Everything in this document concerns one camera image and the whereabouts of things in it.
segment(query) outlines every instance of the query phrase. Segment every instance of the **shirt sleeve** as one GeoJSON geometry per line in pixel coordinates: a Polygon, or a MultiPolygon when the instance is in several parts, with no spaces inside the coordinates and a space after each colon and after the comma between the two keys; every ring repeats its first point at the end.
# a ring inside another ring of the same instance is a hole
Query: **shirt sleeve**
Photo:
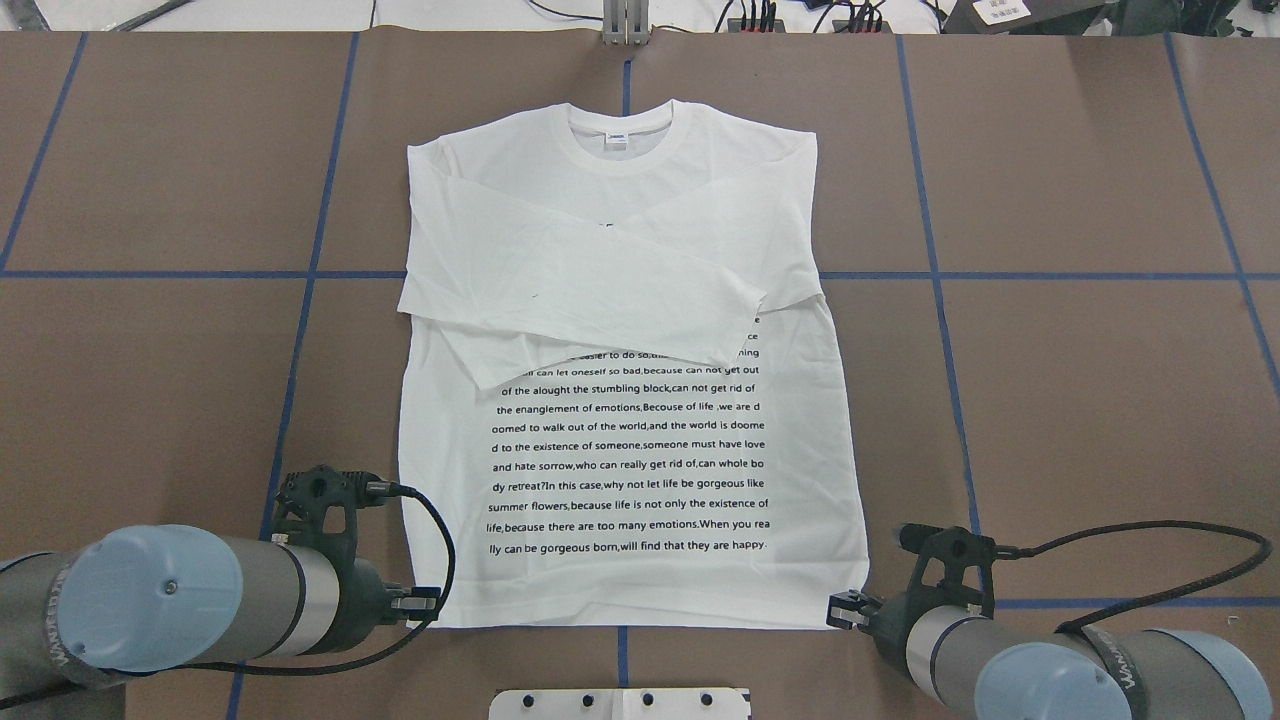
{"type": "Polygon", "coordinates": [[[399,310],[456,327],[457,337],[489,333],[451,342],[477,383],[492,380],[488,365],[502,366],[498,374],[534,369],[490,357],[494,341],[517,333],[538,336],[539,352],[526,354],[532,361],[556,356],[548,345],[562,343],[736,363],[763,290],[635,232],[461,179],[431,145],[410,149],[412,229],[399,310]]]}

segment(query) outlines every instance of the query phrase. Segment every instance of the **black cable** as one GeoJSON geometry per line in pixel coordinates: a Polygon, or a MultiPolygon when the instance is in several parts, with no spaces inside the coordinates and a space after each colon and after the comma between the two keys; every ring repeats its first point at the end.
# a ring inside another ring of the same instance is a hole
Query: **black cable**
{"type": "Polygon", "coordinates": [[[924,3],[925,8],[933,10],[933,19],[938,20],[938,35],[942,35],[942,20],[947,19],[947,14],[942,10],[938,0],[933,0],[933,3],[929,3],[929,0],[920,0],[920,3],[924,3]]]}
{"type": "MultiPolygon", "coordinates": [[[[435,605],[436,612],[444,609],[444,601],[449,598],[449,591],[453,589],[453,573],[457,566],[457,551],[453,547],[453,537],[449,536],[449,529],[444,525],[444,518],[440,516],[440,511],[431,505],[431,501],[426,498],[425,495],[408,486],[393,486],[397,488],[397,495],[403,497],[412,497],[419,501],[426,511],[431,514],[431,520],[435,520],[435,527],[440,530],[440,537],[444,538],[444,551],[448,555],[448,569],[444,574],[444,587],[440,589],[440,600],[435,605]]],[[[431,623],[422,621],[419,623],[416,628],[406,633],[401,639],[387,646],[385,648],[361,657],[360,660],[352,660],[349,662],[339,662],[338,665],[321,665],[319,667],[265,667],[261,665],[241,665],[237,662],[200,662],[196,665],[179,665],[183,669],[191,670],[220,670],[223,673],[243,673],[246,675],[283,675],[291,678],[300,676],[312,676],[312,675],[332,675],[334,673],[344,673],[347,670],[355,670],[357,667],[364,667],[366,665],[372,665],[384,657],[388,657],[408,643],[413,641],[417,635],[422,634],[431,623]]]]}
{"type": "Polygon", "coordinates": [[[151,10],[147,10],[146,13],[142,13],[141,15],[124,20],[123,23],[113,27],[111,32],[129,32],[137,29],[150,23],[151,20],[159,18],[160,15],[177,10],[178,8],[182,8],[183,5],[191,1],[192,0],[169,0],[164,5],[160,5],[159,8],[154,8],[151,10]]]}
{"type": "Polygon", "coordinates": [[[577,15],[577,14],[573,14],[573,13],[562,13],[559,10],[553,10],[553,9],[548,8],[547,5],[543,5],[538,0],[527,0],[527,3],[530,5],[532,5],[534,8],[538,8],[539,10],[544,10],[547,13],[550,13],[553,15],[559,15],[562,18],[570,18],[570,19],[573,19],[573,20],[598,20],[598,22],[602,22],[602,23],[604,22],[604,18],[598,18],[595,15],[577,15]]]}
{"type": "Polygon", "coordinates": [[[28,702],[40,702],[42,700],[49,700],[51,697],[64,696],[67,693],[73,693],[76,691],[83,691],[84,688],[77,685],[76,683],[63,683],[60,685],[54,685],[51,688],[45,688],[42,691],[33,691],[29,693],[22,693],[15,696],[9,696],[6,698],[0,698],[0,711],[9,710],[10,707],[18,707],[19,705],[27,705],[28,702]]]}
{"type": "Polygon", "coordinates": [[[1153,528],[1179,528],[1187,530],[1202,530],[1207,533],[1233,536],[1258,543],[1258,550],[1243,562],[1238,562],[1236,565],[1233,565],[1231,568],[1228,568],[1221,573],[1216,573],[1213,575],[1208,575],[1207,578],[1201,578],[1198,580],[1193,580],[1190,583],[1185,583],[1175,588],[1170,588],[1167,591],[1161,591],[1157,593],[1146,594],[1142,597],[1135,597],[1133,600],[1126,600],[1124,602],[1110,605],[1107,607],[1103,607],[1102,610],[1098,610],[1097,612],[1091,612],[1088,615],[1076,618],[1075,620],[1068,620],[1066,623],[1062,623],[1061,625],[1057,626],[1057,632],[1060,633],[1075,632],[1083,628],[1084,625],[1091,625],[1093,623],[1106,620],[1107,618],[1120,615],[1121,612],[1129,612],[1130,610],[1147,607],[1151,605],[1156,605],[1158,602],[1174,600],[1175,597],[1183,597],[1193,592],[1199,592],[1202,589],[1207,589],[1213,585],[1220,585],[1228,580],[1239,578],[1240,575],[1248,573],[1249,570],[1253,570],[1258,565],[1262,565],[1262,562],[1265,562],[1266,559],[1271,555],[1271,541],[1252,530],[1242,530],[1240,528],[1233,528],[1230,525],[1217,525],[1213,523],[1197,523],[1194,520],[1147,520],[1143,523],[1121,523],[1117,525],[1103,525],[1101,528],[1080,530],[1078,533],[1071,533],[1069,536],[1057,538],[1055,541],[1050,541],[1044,544],[1032,548],[996,546],[996,559],[1021,560],[1024,557],[1036,557],[1042,552],[1048,552],[1056,547],[1061,547],[1069,542],[1075,542],[1078,539],[1106,536],[1111,533],[1123,533],[1126,530],[1149,530],[1153,528]]]}
{"type": "MultiPolygon", "coordinates": [[[[719,26],[724,24],[724,15],[728,15],[728,9],[732,8],[732,6],[733,6],[733,0],[728,0],[728,3],[724,3],[724,9],[721,10],[721,19],[716,20],[716,29],[713,29],[712,32],[719,32],[719,26]]],[[[745,15],[745,13],[746,13],[746,5],[745,4],[742,5],[742,13],[744,13],[742,17],[745,18],[746,17],[745,15]]]]}
{"type": "MultiPolygon", "coordinates": [[[[426,509],[431,515],[431,520],[435,521],[435,527],[440,530],[440,537],[444,539],[444,551],[448,555],[448,569],[444,574],[444,587],[440,589],[440,598],[435,605],[436,614],[444,610],[444,602],[449,598],[449,592],[453,589],[453,574],[457,569],[457,550],[453,547],[453,537],[449,534],[448,527],[444,524],[444,518],[440,516],[440,511],[431,505],[425,495],[419,492],[416,488],[408,486],[393,486],[396,488],[396,495],[402,497],[412,497],[419,501],[422,507],[426,509]]],[[[200,662],[195,665],[179,665],[178,669],[187,670],[219,670],[223,673],[243,673],[246,675],[276,675],[276,676],[314,676],[314,675],[330,675],[334,673],[343,673],[347,670],[355,670],[357,667],[364,667],[366,665],[372,665],[384,657],[388,657],[404,646],[411,643],[413,638],[422,634],[430,621],[419,623],[416,628],[406,633],[394,643],[387,646],[379,652],[361,657],[360,660],[352,660],[349,662],[340,662],[338,665],[323,665],[319,667],[265,667],[260,665],[241,665],[237,662],[200,662]]],[[[51,697],[63,696],[70,692],[86,689],[74,683],[63,683],[60,685],[54,685],[52,688],[46,688],[42,691],[33,691],[29,693],[22,693],[10,696],[6,698],[0,698],[0,710],[9,710],[10,707],[18,707],[19,705],[27,705],[31,702],[38,702],[42,700],[49,700],[51,697]]]]}
{"type": "Polygon", "coordinates": [[[827,19],[827,15],[831,13],[832,8],[835,8],[836,5],[844,5],[846,8],[852,8],[854,6],[852,3],[850,3],[849,0],[836,0],[831,5],[827,5],[827,9],[823,10],[822,15],[818,17],[818,24],[813,26],[813,31],[814,32],[818,32],[822,28],[822,20],[827,19]]]}

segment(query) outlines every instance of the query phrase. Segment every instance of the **blue end cap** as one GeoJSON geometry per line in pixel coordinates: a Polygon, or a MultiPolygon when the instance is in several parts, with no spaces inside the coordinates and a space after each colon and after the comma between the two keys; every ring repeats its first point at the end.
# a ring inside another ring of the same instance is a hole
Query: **blue end cap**
{"type": "Polygon", "coordinates": [[[1124,691],[1073,650],[1023,643],[992,657],[978,674],[979,720],[1130,720],[1124,691]]]}
{"type": "Polygon", "coordinates": [[[1267,683],[1262,679],[1258,667],[1253,665],[1249,656],[1240,652],[1240,648],[1208,633],[1161,628],[1153,628],[1153,632],[1178,638],[1212,665],[1213,670],[1217,670],[1217,674],[1222,676],[1226,687],[1235,693],[1235,700],[1244,712],[1244,720],[1270,720],[1274,707],[1271,706],[1271,693],[1267,692],[1267,683]]]}
{"type": "Polygon", "coordinates": [[[218,536],[122,528],[84,548],[58,601],[68,651],[95,667],[154,673],[191,661],[230,626],[244,578],[218,536]]]}

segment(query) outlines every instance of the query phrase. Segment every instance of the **brown table surface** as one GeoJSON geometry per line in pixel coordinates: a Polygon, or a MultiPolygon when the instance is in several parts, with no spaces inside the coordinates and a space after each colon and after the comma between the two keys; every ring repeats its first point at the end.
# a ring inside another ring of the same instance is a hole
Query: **brown table surface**
{"type": "MultiPolygon", "coordinates": [[[[818,132],[872,591],[905,585],[904,521],[1280,536],[1276,67],[1280,41],[1187,37],[0,35],[0,557],[140,523],[255,537],[269,484],[317,462],[396,478],[404,146],[669,97],[818,132]]],[[[361,521],[408,580],[398,512],[361,521]]],[[[997,566],[997,616],[1050,632],[1247,552],[1079,543],[997,566]]],[[[1280,562],[1108,626],[1216,633],[1275,688],[1280,562]]],[[[480,719],[504,688],[618,685],[745,687],[758,720],[947,716],[859,634],[680,628],[431,630],[378,669],[128,698],[480,719]]]]}

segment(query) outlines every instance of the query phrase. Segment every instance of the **white mounting plate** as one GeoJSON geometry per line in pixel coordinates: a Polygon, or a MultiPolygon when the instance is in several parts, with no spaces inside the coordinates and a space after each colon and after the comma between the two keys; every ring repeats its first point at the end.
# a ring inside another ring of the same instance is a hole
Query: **white mounting plate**
{"type": "Polygon", "coordinates": [[[742,688],[585,688],[503,691],[489,720],[750,720],[751,693],[742,688]],[[710,698],[704,705],[703,696],[710,698]],[[590,705],[584,702],[590,697],[590,705]]]}

